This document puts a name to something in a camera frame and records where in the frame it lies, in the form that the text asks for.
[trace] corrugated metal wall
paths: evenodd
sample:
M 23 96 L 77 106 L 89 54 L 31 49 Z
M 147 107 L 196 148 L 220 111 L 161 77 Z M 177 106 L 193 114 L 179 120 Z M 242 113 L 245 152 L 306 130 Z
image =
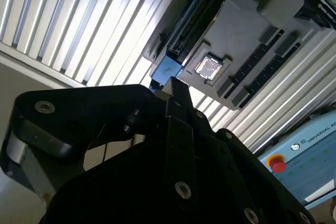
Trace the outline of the corrugated metal wall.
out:
M 0 50 L 70 86 L 148 85 L 139 55 L 171 1 L 0 0 Z
M 148 86 L 151 63 L 140 54 L 171 1 L 0 0 L 0 51 L 71 87 Z M 242 111 L 191 87 L 194 105 L 255 151 L 336 99 L 335 41 L 318 33 Z

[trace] black connector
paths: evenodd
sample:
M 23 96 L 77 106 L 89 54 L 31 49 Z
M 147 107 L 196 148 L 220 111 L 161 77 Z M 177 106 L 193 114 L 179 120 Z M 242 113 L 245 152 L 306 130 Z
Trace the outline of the black connector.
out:
M 225 99 L 227 99 L 230 96 L 230 94 L 232 94 L 232 92 L 239 86 L 239 84 L 244 80 L 244 78 L 260 62 L 260 60 L 267 54 L 267 52 L 278 41 L 281 35 L 284 34 L 284 32 L 285 32 L 284 30 L 280 30 L 268 45 L 264 43 L 259 44 L 259 46 L 254 50 L 251 56 L 240 67 L 240 69 L 236 72 L 236 74 L 231 77 L 231 80 L 234 82 L 234 85 L 225 94 L 224 96 Z
M 266 84 L 266 82 L 272 78 L 272 76 L 285 64 L 285 62 L 298 50 L 301 46 L 300 43 L 296 43 L 284 56 L 275 55 L 273 60 L 260 72 L 260 74 L 254 79 L 254 81 L 247 87 L 250 95 L 239 106 L 241 109 L 251 100 L 251 98 Z

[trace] red emergency stop button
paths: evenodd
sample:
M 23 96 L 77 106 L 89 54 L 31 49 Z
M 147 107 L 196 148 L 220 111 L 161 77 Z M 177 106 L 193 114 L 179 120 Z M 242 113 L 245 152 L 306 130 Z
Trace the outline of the red emergency stop button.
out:
M 284 162 L 284 159 L 281 157 L 272 158 L 269 161 L 269 166 L 275 173 L 282 173 L 286 169 L 286 163 Z

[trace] light blue control box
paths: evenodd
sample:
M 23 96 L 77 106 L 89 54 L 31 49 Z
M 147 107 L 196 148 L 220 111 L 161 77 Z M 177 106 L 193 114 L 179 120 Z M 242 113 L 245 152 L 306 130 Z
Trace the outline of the light blue control box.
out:
M 286 163 L 280 173 L 269 166 L 277 155 Z M 336 111 L 297 128 L 259 160 L 307 209 L 336 196 Z

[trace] white wall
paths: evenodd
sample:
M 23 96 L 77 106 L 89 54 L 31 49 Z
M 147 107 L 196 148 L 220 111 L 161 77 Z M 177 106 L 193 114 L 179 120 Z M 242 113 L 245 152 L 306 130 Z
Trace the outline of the white wall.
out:
M 0 143 L 6 133 L 15 98 L 26 91 L 50 87 L 0 64 Z M 0 170 L 0 223 L 38 223 L 44 208 L 34 193 Z

